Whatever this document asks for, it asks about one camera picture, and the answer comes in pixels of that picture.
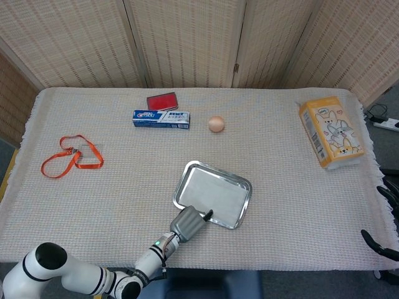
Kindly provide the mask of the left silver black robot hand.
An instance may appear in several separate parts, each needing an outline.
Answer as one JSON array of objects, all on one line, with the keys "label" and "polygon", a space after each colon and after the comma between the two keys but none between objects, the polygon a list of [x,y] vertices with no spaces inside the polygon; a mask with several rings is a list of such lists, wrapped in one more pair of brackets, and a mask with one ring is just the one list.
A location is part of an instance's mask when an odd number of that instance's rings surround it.
[{"label": "left silver black robot hand", "polygon": [[171,222],[170,230],[178,237],[178,242],[187,243],[211,219],[213,210],[201,215],[193,206],[184,208]]}]

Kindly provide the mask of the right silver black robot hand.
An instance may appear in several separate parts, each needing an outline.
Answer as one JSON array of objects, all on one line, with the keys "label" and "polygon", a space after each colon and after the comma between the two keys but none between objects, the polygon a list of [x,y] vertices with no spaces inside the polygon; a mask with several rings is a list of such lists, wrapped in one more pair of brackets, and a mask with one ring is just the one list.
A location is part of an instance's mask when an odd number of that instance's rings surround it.
[{"label": "right silver black robot hand", "polygon": [[[390,181],[386,182],[387,188],[383,186],[377,186],[377,191],[387,200],[388,204],[392,208],[392,215],[398,221],[398,187],[391,183]],[[361,235],[365,241],[365,243],[378,255],[386,257],[393,261],[398,261],[398,251],[389,249],[386,247],[382,247],[378,244],[372,236],[364,229],[361,231]]]}]

